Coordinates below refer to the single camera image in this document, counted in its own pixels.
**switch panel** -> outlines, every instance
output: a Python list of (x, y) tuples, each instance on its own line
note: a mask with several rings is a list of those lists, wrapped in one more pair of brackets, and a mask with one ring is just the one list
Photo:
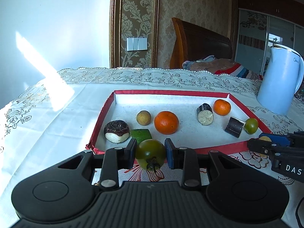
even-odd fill
[(133, 39), (133, 50), (138, 50), (138, 38)]
[(147, 38), (139, 38), (138, 39), (138, 50), (147, 50)]
[(127, 51), (133, 50), (133, 39), (134, 38), (127, 38)]
[(127, 51), (147, 50), (147, 38), (127, 38)]

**wooden bed headboard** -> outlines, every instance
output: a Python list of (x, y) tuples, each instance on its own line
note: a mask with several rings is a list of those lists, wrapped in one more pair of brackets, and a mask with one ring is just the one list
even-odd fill
[(229, 38), (198, 25), (172, 18), (176, 41), (170, 60), (171, 69), (181, 69), (184, 61), (197, 61), (209, 55), (233, 57)]

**orange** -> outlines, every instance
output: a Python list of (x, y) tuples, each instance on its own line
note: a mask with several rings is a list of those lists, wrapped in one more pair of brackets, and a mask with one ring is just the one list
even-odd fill
[(176, 132), (179, 125), (177, 116), (168, 111), (160, 112), (154, 118), (154, 126), (156, 130), (164, 135), (170, 135)]
[(218, 99), (213, 104), (213, 111), (220, 116), (226, 116), (230, 110), (231, 105), (225, 100)]

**lace tablecloth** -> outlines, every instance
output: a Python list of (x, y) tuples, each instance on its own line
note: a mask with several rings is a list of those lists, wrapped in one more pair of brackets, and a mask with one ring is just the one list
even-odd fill
[[(294, 98), (287, 116), (274, 114), (257, 102), (259, 86), (260, 81), (254, 82), (226, 74), (217, 76), (206, 71), (131, 68), (61, 70), (54, 79), (38, 82), (0, 110), (1, 227), (9, 227), (18, 220), (10, 200), (14, 186), (24, 178), (84, 150), (98, 114), (113, 90), (231, 92), (273, 133), (284, 134), (304, 129), (302, 101)], [(267, 156), (247, 151), (231, 157), (285, 184), (289, 190), (290, 201), (283, 220), (292, 228), (303, 227), (302, 183), (272, 172)], [(123, 180), (180, 180), (181, 170), (174, 172), (169, 173), (168, 166), (164, 165), (156, 174), (152, 174), (134, 165), (132, 170), (120, 170), (120, 183)], [(201, 177), (202, 183), (207, 184), (208, 178), (204, 169), (201, 169)]]

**tomato stem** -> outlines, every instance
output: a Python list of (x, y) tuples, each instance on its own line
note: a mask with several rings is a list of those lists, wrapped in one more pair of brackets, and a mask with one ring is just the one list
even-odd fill
[(156, 161), (156, 157), (146, 159), (146, 162), (147, 162), (147, 170), (153, 171), (154, 173), (156, 173), (156, 169), (155, 169), (156, 167), (158, 167), (158, 169), (160, 169), (161, 167), (159, 163)]

